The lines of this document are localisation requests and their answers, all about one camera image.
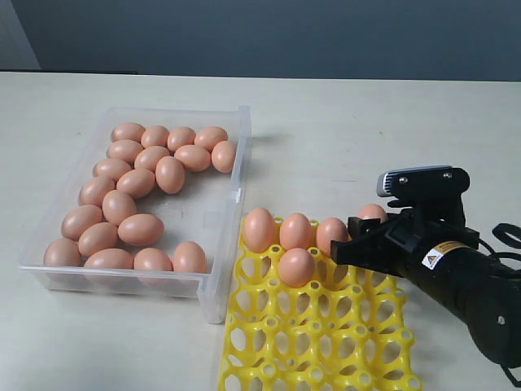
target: table surface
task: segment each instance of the table surface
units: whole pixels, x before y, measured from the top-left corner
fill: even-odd
[[[17,259],[109,107],[252,107],[245,209],[346,218],[388,169],[466,169],[467,224],[521,222],[521,84],[0,73],[0,389],[215,389],[224,327],[197,301],[49,292]],[[406,282],[425,390],[511,389],[466,326]]]

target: clear plastic tray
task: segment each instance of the clear plastic tray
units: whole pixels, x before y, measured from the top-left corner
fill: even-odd
[[[61,237],[60,227],[68,212],[78,206],[83,184],[92,178],[92,168],[104,159],[112,129],[121,122],[133,121],[145,126],[164,125],[174,129],[190,126],[200,130],[205,126],[224,127],[230,140],[237,143],[237,155],[231,174],[218,173],[214,168],[202,173],[187,172],[186,184],[176,195],[154,190],[138,200],[139,213],[153,213],[165,225],[165,233],[154,247],[169,256],[185,240],[199,243],[207,254],[206,274],[140,271],[120,269],[86,269],[82,267],[49,267],[43,265],[43,255],[55,239]],[[20,260],[20,268],[32,271],[49,289],[197,297],[210,323],[224,320],[231,273],[234,265],[243,209],[247,164],[251,155],[251,120],[248,107],[236,112],[199,112],[158,109],[112,108],[104,115],[99,128],[81,154],[53,204],[36,229]],[[129,248],[136,253],[139,248]],[[86,275],[114,277],[113,283],[90,282]],[[143,284],[140,279],[154,282]]]

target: yellow egg tray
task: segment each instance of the yellow egg tray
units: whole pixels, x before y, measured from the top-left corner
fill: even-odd
[[[414,336],[404,327],[396,278],[337,266],[311,247],[315,275],[289,288],[278,278],[278,243],[253,253],[241,236],[239,247],[219,391],[422,389],[410,368]]]

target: white table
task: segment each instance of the white table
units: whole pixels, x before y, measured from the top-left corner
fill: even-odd
[[[471,175],[467,224],[521,222],[521,85],[0,73],[0,389],[188,391],[215,385],[223,326],[196,301],[48,292],[16,261],[109,107],[252,107],[245,209],[346,218],[393,168]],[[425,390],[503,390],[466,326],[418,289],[405,323]]]

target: warning label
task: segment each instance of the warning label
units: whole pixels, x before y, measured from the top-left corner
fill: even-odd
[[[446,253],[449,253],[456,248],[468,247],[463,243],[450,241],[443,242],[436,245],[434,248],[429,250],[429,252],[425,255],[422,260],[422,265],[427,267],[428,269],[434,270],[438,262],[443,258]]]

